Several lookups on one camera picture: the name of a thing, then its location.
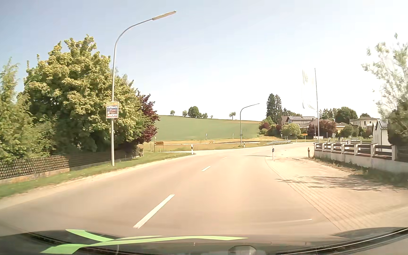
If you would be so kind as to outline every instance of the white house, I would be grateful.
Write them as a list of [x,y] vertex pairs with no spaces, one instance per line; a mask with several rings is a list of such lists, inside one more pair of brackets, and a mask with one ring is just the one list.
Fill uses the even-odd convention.
[[391,145],[388,142],[388,130],[387,130],[388,120],[379,119],[373,130],[373,141],[372,143],[377,143],[379,145]]

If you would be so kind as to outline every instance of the flagpole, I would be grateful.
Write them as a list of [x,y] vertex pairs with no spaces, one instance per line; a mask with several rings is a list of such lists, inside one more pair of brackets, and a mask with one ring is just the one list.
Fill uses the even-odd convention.
[[320,130],[319,130],[319,102],[317,100],[317,78],[316,68],[314,68],[314,82],[316,83],[316,108],[317,108],[317,143],[320,143]]

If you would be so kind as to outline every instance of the poster on lamp post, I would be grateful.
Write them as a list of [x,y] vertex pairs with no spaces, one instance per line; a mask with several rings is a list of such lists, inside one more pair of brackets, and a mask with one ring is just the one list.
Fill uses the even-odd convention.
[[119,117],[119,102],[106,103],[106,118],[117,119]]

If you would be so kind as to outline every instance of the asphalt road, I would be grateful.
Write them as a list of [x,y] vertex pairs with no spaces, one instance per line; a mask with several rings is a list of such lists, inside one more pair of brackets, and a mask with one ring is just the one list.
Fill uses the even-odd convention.
[[63,190],[34,191],[31,199],[8,198],[2,202],[12,203],[0,207],[0,235],[54,229],[119,236],[341,232],[303,192],[279,181],[278,169],[293,173],[316,164],[302,159],[308,147],[312,152],[311,143],[275,146],[275,162],[272,147],[198,151]]

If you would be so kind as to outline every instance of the car hood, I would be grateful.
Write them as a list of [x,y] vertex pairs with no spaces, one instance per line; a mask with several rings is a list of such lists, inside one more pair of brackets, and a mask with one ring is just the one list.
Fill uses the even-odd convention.
[[83,229],[28,232],[0,237],[0,255],[30,254],[325,254],[406,236],[408,228],[369,228],[326,236],[187,235],[114,236]]

